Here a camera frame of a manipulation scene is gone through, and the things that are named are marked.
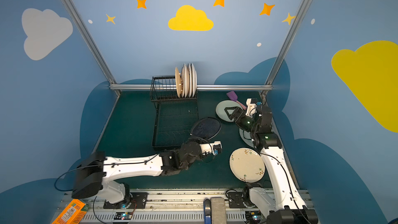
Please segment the dark blue plate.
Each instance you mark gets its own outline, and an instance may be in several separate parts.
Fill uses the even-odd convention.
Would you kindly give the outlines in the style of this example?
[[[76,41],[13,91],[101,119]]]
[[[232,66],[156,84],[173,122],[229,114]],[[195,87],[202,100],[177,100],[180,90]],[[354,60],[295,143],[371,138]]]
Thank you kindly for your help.
[[[205,117],[194,123],[190,134],[196,138],[210,140],[220,132],[221,127],[221,121],[217,118]]]

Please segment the green rim lettered plate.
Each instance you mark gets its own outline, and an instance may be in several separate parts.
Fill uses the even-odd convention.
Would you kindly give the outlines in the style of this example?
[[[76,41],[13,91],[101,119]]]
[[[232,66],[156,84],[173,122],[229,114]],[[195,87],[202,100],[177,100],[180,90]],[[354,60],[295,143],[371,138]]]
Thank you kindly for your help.
[[[196,94],[197,94],[197,72],[196,72],[196,69],[195,69],[195,67],[194,67],[194,65],[193,64],[191,64],[191,66],[192,66],[192,80],[193,80],[193,96],[196,96]]]

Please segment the black wire dish rack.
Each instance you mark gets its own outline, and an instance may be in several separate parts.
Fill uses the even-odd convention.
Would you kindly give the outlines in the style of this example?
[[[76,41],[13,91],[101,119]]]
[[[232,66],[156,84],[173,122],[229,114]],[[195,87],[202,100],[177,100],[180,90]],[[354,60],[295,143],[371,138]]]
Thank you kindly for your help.
[[[175,77],[158,76],[152,78],[150,99],[156,109],[153,149],[175,149],[187,142],[199,120],[197,97],[179,97]]]

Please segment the orange sunburst plate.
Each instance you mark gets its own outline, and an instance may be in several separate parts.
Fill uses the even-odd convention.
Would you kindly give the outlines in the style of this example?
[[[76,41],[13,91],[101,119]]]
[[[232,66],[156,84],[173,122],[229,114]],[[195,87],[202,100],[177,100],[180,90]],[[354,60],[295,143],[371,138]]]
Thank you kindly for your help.
[[[189,71],[189,97],[193,96],[193,72],[192,72],[192,64],[188,64]]]
[[[181,97],[185,98],[185,64],[181,68]]]

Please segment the yellow woven round mat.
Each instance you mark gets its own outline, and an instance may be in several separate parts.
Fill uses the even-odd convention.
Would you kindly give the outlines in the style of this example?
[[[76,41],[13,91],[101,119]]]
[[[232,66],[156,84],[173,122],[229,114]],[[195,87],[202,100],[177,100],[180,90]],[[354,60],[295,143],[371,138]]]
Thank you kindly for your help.
[[[177,67],[175,68],[175,84],[176,84],[177,96],[181,98],[181,92],[182,92],[181,76]]]

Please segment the white cloud emblem plate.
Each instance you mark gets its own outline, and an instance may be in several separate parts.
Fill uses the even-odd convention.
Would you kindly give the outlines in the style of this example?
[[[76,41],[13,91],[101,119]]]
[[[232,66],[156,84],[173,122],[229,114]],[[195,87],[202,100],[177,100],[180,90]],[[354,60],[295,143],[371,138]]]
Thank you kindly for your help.
[[[190,92],[190,75],[189,69],[186,64],[184,64],[184,97],[188,98]]]

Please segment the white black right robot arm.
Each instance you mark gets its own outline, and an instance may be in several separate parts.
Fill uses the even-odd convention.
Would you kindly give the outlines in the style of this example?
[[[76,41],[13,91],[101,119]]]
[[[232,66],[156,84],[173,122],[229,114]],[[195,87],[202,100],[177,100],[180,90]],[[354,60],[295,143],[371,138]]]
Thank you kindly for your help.
[[[230,120],[247,132],[259,153],[272,184],[274,197],[263,188],[248,186],[244,198],[265,217],[267,224],[316,224],[317,213],[309,209],[294,185],[286,165],[282,142],[272,131],[272,111],[257,104],[244,112],[240,107],[226,107]]]

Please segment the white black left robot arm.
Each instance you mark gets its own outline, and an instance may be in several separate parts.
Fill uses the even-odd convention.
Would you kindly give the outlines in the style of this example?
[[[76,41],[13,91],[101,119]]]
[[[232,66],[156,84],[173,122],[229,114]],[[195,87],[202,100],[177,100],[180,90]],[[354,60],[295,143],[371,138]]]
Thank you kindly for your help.
[[[99,196],[110,204],[130,200],[128,185],[118,179],[140,176],[171,176],[187,170],[209,152],[197,142],[188,142],[181,148],[140,158],[107,157],[103,151],[95,152],[77,167],[72,189],[73,199]]]

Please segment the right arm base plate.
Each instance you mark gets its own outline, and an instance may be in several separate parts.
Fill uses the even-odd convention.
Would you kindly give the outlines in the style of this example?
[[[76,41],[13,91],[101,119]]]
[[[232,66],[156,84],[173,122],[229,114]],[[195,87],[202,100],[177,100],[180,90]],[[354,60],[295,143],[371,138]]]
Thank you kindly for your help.
[[[251,208],[252,205],[246,201],[245,195],[241,191],[228,190],[226,192],[229,208]]]

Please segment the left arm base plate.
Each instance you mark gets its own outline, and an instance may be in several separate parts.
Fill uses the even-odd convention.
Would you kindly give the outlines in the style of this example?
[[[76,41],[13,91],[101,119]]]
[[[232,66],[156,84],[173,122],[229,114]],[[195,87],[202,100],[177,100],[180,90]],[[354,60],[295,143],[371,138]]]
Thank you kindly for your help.
[[[103,208],[104,209],[144,209],[146,207],[146,202],[148,198],[147,192],[131,192],[125,194],[125,198],[115,204],[111,204],[108,201],[105,201]]]

